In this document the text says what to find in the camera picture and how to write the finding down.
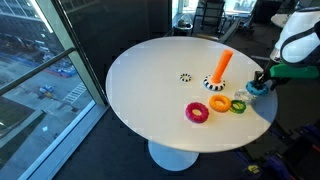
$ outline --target chair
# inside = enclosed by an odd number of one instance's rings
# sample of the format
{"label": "chair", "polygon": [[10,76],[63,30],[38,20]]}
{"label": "chair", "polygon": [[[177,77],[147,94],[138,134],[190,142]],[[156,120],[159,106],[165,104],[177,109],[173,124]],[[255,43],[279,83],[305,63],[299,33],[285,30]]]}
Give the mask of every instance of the chair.
{"label": "chair", "polygon": [[212,40],[212,41],[217,41],[217,42],[222,43],[222,44],[226,44],[226,42],[228,40],[230,40],[232,38],[232,36],[234,35],[234,33],[237,31],[239,25],[240,25],[240,18],[237,18],[232,23],[232,25],[227,30],[227,32],[221,38],[208,36],[208,35],[205,35],[205,34],[197,34],[196,37],[203,38],[203,39],[208,39],[208,40]]}
{"label": "chair", "polygon": [[226,21],[226,16],[224,13],[224,0],[199,0],[198,7],[193,19],[193,27],[195,27],[196,20],[201,17],[200,28],[203,26],[216,27],[217,33],[222,33],[224,23]]}

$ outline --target stacking ring toy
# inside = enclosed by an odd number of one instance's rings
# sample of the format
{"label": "stacking ring toy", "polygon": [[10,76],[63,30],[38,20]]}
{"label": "stacking ring toy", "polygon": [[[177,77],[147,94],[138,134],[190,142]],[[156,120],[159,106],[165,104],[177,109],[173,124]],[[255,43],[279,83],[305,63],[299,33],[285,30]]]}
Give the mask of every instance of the stacking ring toy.
{"label": "stacking ring toy", "polygon": [[231,101],[224,95],[213,95],[209,101],[210,107],[218,112],[227,112],[231,107]]}
{"label": "stacking ring toy", "polygon": [[203,80],[203,85],[211,91],[221,91],[226,86],[226,81],[221,78],[220,83],[212,83],[210,75]]}
{"label": "stacking ring toy", "polygon": [[246,103],[240,100],[232,100],[231,101],[231,107],[230,111],[237,113],[237,114],[242,114],[246,110],[247,106]]}
{"label": "stacking ring toy", "polygon": [[234,93],[234,98],[236,100],[244,101],[247,105],[249,105],[254,101],[255,96],[249,93],[247,90],[240,89],[239,91]]}
{"label": "stacking ring toy", "polygon": [[[201,115],[196,115],[193,113],[193,110],[198,110],[201,112]],[[205,105],[197,102],[190,103],[186,108],[186,116],[189,120],[196,123],[203,123],[209,117],[209,110]]]}
{"label": "stacking ring toy", "polygon": [[191,75],[190,74],[182,74],[182,75],[180,75],[180,80],[183,82],[189,82],[189,81],[191,81]]}
{"label": "stacking ring toy", "polygon": [[253,95],[262,96],[268,94],[268,86],[263,84],[262,89],[257,89],[254,87],[254,81],[249,81],[246,85],[246,89]]}

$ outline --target crosswalk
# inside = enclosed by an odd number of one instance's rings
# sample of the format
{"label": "crosswalk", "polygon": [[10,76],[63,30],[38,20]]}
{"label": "crosswalk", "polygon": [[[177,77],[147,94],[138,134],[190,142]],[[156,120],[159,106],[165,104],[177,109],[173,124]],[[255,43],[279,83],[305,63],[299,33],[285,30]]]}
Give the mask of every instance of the crosswalk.
{"label": "crosswalk", "polygon": [[87,88],[84,86],[83,83],[80,83],[76,88],[74,88],[66,97],[63,98],[63,102],[66,103],[74,103],[82,93],[84,93]]}

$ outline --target black and white ring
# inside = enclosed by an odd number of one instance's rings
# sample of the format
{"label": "black and white ring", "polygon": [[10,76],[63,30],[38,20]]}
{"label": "black and white ring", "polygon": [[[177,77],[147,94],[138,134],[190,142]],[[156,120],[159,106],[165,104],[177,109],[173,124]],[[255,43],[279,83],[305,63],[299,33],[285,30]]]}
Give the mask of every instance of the black and white ring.
{"label": "black and white ring", "polygon": [[221,91],[226,86],[226,81],[222,78],[220,83],[212,83],[211,81],[208,81],[209,78],[210,75],[206,76],[206,78],[203,80],[203,85],[211,91]]}
{"label": "black and white ring", "polygon": [[189,82],[189,81],[191,81],[191,75],[190,74],[181,74],[180,80],[183,82]]}

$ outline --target green ring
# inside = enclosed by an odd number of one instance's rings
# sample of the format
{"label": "green ring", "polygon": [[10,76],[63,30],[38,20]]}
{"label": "green ring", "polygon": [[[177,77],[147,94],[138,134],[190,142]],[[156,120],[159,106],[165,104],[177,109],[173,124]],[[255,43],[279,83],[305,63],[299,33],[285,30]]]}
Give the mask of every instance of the green ring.
{"label": "green ring", "polygon": [[231,101],[231,107],[230,107],[231,112],[234,112],[237,114],[242,114],[246,110],[246,108],[247,108],[247,106],[244,101],[241,101],[241,100],[232,100]]}

